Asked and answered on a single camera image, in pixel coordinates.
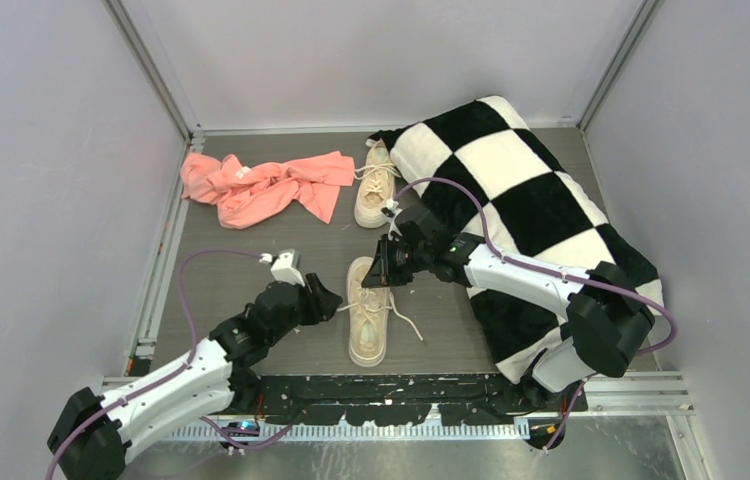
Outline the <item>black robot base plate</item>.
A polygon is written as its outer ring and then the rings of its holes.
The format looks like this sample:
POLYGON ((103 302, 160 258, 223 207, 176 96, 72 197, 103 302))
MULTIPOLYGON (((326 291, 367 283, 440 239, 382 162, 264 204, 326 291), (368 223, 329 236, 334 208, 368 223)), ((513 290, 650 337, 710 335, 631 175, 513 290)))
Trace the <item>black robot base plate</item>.
POLYGON ((530 396, 501 374, 265 375, 252 402, 220 412, 291 422, 378 427, 420 425, 439 418, 444 426, 511 424, 518 416, 558 418, 576 386, 558 394, 530 396))

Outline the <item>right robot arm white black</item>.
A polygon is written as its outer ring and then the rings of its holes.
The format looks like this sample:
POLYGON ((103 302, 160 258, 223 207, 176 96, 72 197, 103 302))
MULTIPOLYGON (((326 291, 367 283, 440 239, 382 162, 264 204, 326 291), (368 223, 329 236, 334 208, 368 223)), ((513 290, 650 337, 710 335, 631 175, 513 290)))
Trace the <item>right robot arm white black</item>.
POLYGON ((556 265, 499 250, 484 234, 449 233, 426 208, 387 208, 391 230, 380 237, 366 289, 404 286, 427 271, 446 283, 498 292, 554 314, 564 335, 523 362, 513 381, 525 403, 547 410, 562 391, 592 375, 622 377, 655 319, 623 270, 556 265))

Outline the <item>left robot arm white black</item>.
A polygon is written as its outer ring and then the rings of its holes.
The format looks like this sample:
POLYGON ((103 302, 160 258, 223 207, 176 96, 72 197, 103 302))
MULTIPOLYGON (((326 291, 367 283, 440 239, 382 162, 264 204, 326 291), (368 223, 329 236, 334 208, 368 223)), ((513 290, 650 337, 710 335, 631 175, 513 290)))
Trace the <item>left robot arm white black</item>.
POLYGON ((341 303, 314 273, 302 284, 273 281, 178 359, 102 394, 75 392, 48 436, 46 476, 116 479, 153 443, 202 416, 253 412, 261 389, 253 366, 295 328, 330 320, 341 303))

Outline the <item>beige sneaker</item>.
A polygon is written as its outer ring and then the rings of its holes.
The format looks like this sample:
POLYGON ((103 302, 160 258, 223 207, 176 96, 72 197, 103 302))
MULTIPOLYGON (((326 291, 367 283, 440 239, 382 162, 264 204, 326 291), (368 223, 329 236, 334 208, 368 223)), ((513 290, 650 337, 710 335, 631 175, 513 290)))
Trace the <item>beige sneaker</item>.
POLYGON ((369 256, 360 256, 351 262, 346 277, 347 304, 338 309, 349 314, 350 359, 363 368, 375 367, 383 361, 390 315, 407 322, 417 339, 425 341, 415 322, 397 309, 394 294, 388 287, 362 286, 372 262, 369 256))
POLYGON ((370 146, 365 163, 355 170, 359 181, 354 204, 354 217, 363 228, 376 229, 387 222, 381 209, 396 192, 396 179, 401 173, 391 160, 382 140, 370 146))

